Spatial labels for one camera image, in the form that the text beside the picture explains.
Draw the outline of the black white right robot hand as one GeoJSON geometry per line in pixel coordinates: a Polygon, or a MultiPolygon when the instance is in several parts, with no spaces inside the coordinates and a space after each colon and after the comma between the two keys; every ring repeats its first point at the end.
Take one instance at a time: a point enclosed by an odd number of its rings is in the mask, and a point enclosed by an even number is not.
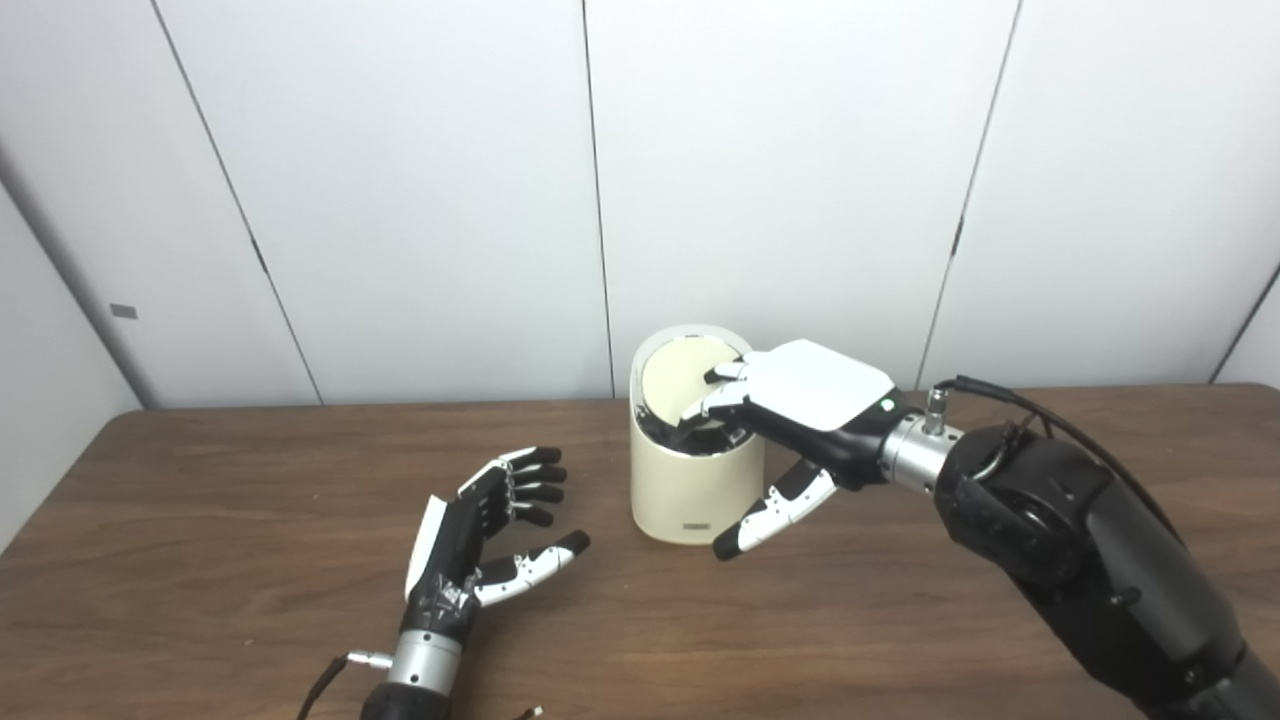
{"type": "Polygon", "coordinates": [[[676,430],[718,421],[760,436],[799,460],[713,542],[728,561],[813,512],[840,489],[886,486],[882,450],[913,411],[890,375],[809,340],[750,351],[705,372],[710,393],[676,430]]]}

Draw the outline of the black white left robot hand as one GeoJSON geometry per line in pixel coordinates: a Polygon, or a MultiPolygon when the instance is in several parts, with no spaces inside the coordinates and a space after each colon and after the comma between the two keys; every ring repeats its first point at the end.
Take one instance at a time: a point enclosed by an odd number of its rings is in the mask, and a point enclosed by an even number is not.
{"type": "Polygon", "coordinates": [[[580,557],[591,541],[572,530],[553,543],[483,560],[506,528],[553,524],[568,473],[559,448],[534,446],[484,464],[452,498],[431,496],[404,580],[399,632],[421,632],[466,646],[483,609],[529,592],[580,557]]]}

